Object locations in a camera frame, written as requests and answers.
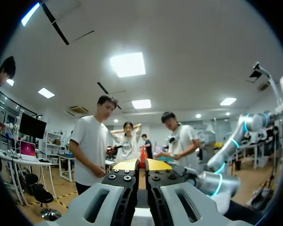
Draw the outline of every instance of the floor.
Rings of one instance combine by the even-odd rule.
[[[270,176],[272,170],[272,161],[268,162],[268,165],[264,168],[258,168],[256,170],[253,169],[252,162],[246,162],[241,165],[240,171],[233,171],[233,175],[238,176],[241,179],[241,188],[232,198],[233,201],[245,205],[245,203],[253,196],[253,191],[257,190],[260,184],[264,183]],[[40,168],[33,167],[33,173],[36,174],[38,177],[40,176]],[[50,185],[50,178],[49,178],[49,171],[45,170],[45,183],[47,189],[50,193],[53,194],[52,188]],[[8,172],[3,167],[2,170],[2,177],[5,181],[10,181],[10,176]],[[56,191],[56,195],[58,197],[58,202],[54,201],[49,203],[49,207],[56,209],[62,213],[62,215],[67,213],[67,207],[70,202],[78,196],[76,193],[75,183],[70,183],[69,181],[60,178],[58,168],[52,169],[52,176],[54,187]],[[140,173],[140,189],[145,189],[145,173],[144,171]],[[33,196],[26,195],[26,199],[28,202],[36,202]],[[44,208],[40,206],[40,204],[31,204],[29,207],[17,205],[19,209],[23,212],[23,214],[34,224],[40,223],[43,219],[40,216],[40,211]]]

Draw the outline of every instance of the white t-shirt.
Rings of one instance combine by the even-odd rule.
[[[140,152],[137,145],[141,137],[142,129],[138,127],[132,137],[125,137],[119,134],[112,134],[115,142],[118,142],[122,148],[117,151],[116,162],[121,162],[129,159],[139,159]]]
[[[179,154],[185,151],[193,144],[192,140],[198,139],[196,130],[189,125],[180,125],[177,130],[172,133],[172,136],[178,138],[169,145],[169,151],[171,151],[173,154]],[[196,151],[186,155],[185,157],[182,157],[178,161],[174,160],[174,162],[180,166],[189,167],[199,171],[199,161]]]
[[[71,135],[77,142],[83,154],[95,164],[105,167],[106,145],[108,144],[108,129],[93,116],[79,119]],[[92,186],[101,182],[93,172],[75,159],[75,181],[81,185]]]

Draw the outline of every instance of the white table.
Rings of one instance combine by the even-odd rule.
[[[22,189],[21,184],[20,184],[20,179],[19,179],[18,170],[17,170],[17,164],[19,164],[19,165],[26,165],[26,166],[40,166],[41,167],[42,179],[43,179],[45,190],[47,190],[47,189],[46,189],[46,184],[45,184],[45,180],[44,180],[43,166],[48,166],[49,174],[50,174],[50,181],[51,181],[51,186],[52,186],[54,198],[57,199],[56,192],[55,192],[55,189],[54,189],[54,186],[53,186],[53,182],[52,182],[51,167],[50,167],[52,164],[50,162],[28,161],[28,160],[22,160],[22,159],[15,159],[15,158],[9,157],[8,155],[6,156],[5,154],[3,154],[4,152],[5,151],[0,149],[0,158],[3,161],[6,161],[7,164],[9,165],[12,182],[14,184],[15,191],[16,191],[16,194],[18,196],[18,199],[19,199],[21,205],[23,205],[23,202],[22,202],[22,199],[20,197],[19,190],[20,190],[20,193],[21,193],[21,195],[23,197],[23,200],[24,200],[25,204],[27,206],[29,206],[28,202],[27,202],[27,200],[26,200],[26,198],[25,198],[25,196],[23,194],[23,189]],[[15,177],[14,177],[13,166],[16,169],[17,183],[18,183],[19,188],[16,185],[16,180],[15,180]]]
[[[62,166],[61,166],[61,160],[62,159],[66,159],[68,162],[68,170],[67,171],[62,171]],[[73,156],[68,156],[66,154],[59,154],[58,155],[58,168],[60,171],[60,177],[64,178],[65,180],[68,180],[70,182],[72,182],[72,175],[71,172],[73,172],[73,170],[71,170],[71,160],[74,160],[75,158]],[[63,175],[63,173],[67,173],[68,172],[68,177],[65,177]]]
[[[260,143],[256,143],[256,144],[252,144],[252,145],[241,145],[240,146],[240,150],[243,150],[243,161],[241,163],[247,162],[247,161],[254,161],[254,169],[257,168],[258,165],[258,152],[260,150],[261,152],[261,158],[264,157],[264,144],[265,142],[260,142]],[[245,153],[245,149],[246,148],[254,148],[254,153],[255,153],[255,157],[254,158],[246,158],[246,153]],[[240,151],[238,151],[239,149],[236,150],[236,161],[238,161],[238,153]]]

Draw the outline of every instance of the black stool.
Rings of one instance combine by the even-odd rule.
[[[36,189],[34,193],[34,197],[37,201],[41,203],[41,207],[43,207],[43,203],[46,206],[46,209],[41,210],[41,216],[45,220],[49,221],[55,221],[56,219],[59,219],[62,214],[54,209],[50,209],[48,207],[48,203],[53,201],[53,196],[49,192],[47,192],[45,189]]]
[[[38,181],[39,181],[38,176],[35,174],[30,173],[25,175],[25,182],[27,185],[27,190],[29,195],[34,195],[34,192],[36,190],[35,185],[38,183]]]

